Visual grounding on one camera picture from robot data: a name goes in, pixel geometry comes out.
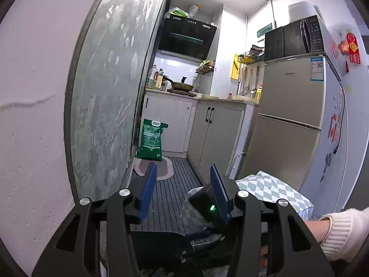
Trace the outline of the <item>person's right hand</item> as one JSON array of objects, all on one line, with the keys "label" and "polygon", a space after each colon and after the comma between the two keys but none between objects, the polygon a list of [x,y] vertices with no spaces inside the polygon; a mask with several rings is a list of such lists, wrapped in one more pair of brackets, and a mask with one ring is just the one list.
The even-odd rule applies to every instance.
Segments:
[{"label": "person's right hand", "polygon": [[[292,236],[292,243],[295,247],[298,246],[299,240],[302,240],[304,244],[309,244],[307,234],[311,235],[314,240],[321,244],[326,238],[330,230],[330,219],[325,219],[323,221],[312,221],[312,220],[302,220],[301,223],[297,222],[293,218],[288,218],[288,227],[291,229],[290,233]],[[262,245],[260,250],[260,261],[259,265],[261,269],[266,269],[268,265],[268,253],[269,253],[269,234],[262,234]]]}]

